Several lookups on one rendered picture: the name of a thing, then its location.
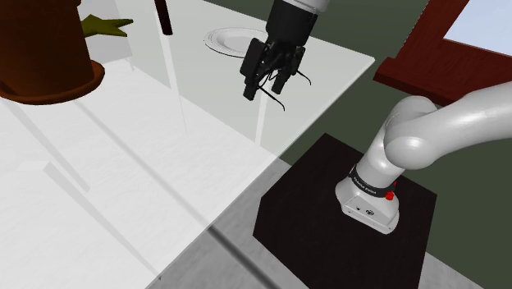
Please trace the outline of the green plant leaf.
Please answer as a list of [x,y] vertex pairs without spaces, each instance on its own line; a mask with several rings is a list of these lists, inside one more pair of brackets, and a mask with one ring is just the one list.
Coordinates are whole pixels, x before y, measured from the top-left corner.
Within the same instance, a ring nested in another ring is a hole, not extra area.
[[132,19],[101,19],[94,15],[88,15],[80,23],[85,38],[95,35],[108,35],[126,37],[127,33],[121,27],[130,25]]

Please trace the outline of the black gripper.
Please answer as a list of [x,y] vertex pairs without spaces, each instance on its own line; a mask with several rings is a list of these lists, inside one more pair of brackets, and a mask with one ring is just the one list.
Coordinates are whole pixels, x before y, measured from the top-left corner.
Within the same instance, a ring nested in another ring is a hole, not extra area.
[[[267,44],[283,50],[294,50],[285,54],[284,64],[278,69],[272,85],[272,92],[280,94],[285,83],[294,76],[305,53],[305,47],[317,14],[306,11],[285,0],[274,0],[269,13],[266,31]],[[252,38],[240,74],[245,78],[243,96],[252,101],[258,90],[259,82],[266,73],[263,60],[267,56],[267,45],[259,39]]]

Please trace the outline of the brown plant pot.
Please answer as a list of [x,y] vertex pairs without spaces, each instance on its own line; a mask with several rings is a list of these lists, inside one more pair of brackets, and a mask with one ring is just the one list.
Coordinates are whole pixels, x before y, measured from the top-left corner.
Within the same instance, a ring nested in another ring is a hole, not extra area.
[[0,97],[64,103],[94,91],[105,75],[85,42],[81,0],[0,0]]

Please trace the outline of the dark brown stick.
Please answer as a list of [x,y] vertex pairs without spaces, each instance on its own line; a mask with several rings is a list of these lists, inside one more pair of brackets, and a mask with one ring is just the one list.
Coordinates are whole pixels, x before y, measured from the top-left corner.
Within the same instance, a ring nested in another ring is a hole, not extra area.
[[158,20],[162,29],[162,33],[167,36],[173,35],[171,18],[169,16],[166,0],[154,0],[154,4],[158,14]]

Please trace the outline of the white plate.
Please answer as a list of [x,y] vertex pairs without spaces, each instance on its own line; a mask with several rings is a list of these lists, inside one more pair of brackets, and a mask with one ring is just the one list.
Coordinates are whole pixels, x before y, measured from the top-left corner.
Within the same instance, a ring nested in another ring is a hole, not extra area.
[[265,42],[267,33],[250,28],[226,27],[208,32],[203,37],[203,42],[217,53],[244,58],[253,38]]

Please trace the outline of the dark robot stand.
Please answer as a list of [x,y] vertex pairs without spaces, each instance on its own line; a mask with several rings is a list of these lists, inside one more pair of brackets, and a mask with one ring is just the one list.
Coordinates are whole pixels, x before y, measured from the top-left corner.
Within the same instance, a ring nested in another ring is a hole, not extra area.
[[393,232],[352,219],[335,186],[361,157],[322,135],[262,197],[254,237],[309,289],[418,289],[437,196],[399,177]]

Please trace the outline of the red-brown framed window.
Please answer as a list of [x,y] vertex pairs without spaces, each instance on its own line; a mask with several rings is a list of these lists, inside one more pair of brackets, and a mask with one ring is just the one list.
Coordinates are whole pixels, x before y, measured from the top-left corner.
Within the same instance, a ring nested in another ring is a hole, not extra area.
[[469,92],[512,81],[512,57],[444,38],[469,0],[429,0],[396,57],[373,79],[446,106]]

